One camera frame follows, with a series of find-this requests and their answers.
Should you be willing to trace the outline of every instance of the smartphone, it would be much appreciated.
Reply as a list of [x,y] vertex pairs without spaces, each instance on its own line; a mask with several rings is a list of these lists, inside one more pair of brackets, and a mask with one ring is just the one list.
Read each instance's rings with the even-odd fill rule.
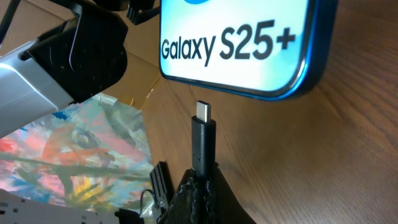
[[161,0],[169,80],[262,100],[310,91],[326,66],[337,0]]

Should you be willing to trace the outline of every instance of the wooden table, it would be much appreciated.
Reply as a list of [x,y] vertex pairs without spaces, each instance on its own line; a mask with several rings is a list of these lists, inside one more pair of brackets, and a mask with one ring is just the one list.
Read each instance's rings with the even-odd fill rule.
[[341,0],[327,70],[267,103],[161,79],[144,108],[154,164],[191,167],[196,100],[212,104],[216,160],[258,223],[398,222],[398,1]]

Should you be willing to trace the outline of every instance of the abstract painting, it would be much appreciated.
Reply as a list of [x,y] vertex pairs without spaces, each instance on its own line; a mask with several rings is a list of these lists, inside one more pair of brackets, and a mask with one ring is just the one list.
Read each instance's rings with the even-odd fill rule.
[[152,168],[141,112],[118,102],[90,99],[0,139],[0,189],[55,205],[138,211]]

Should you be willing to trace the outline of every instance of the black plastic part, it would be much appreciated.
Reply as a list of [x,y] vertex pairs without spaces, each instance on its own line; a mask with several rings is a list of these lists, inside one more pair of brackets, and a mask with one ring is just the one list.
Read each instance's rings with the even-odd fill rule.
[[173,198],[174,188],[167,163],[159,162],[150,172],[150,181],[155,193],[155,202],[158,207],[152,207],[152,215],[156,222],[169,208]]
[[216,163],[216,121],[192,117],[192,168],[201,179],[213,179]]
[[144,219],[139,217],[137,212],[126,209],[119,209],[114,213],[119,218],[119,224],[144,224]]
[[139,25],[152,19],[160,12],[160,7],[154,7],[155,0],[130,0],[127,18],[134,24]]
[[129,6],[128,0],[94,0],[94,2],[110,11],[124,11]]
[[41,35],[39,43],[21,58],[33,57],[75,102],[81,103],[124,75],[127,25],[117,14],[88,1],[52,1],[71,7],[80,16]]

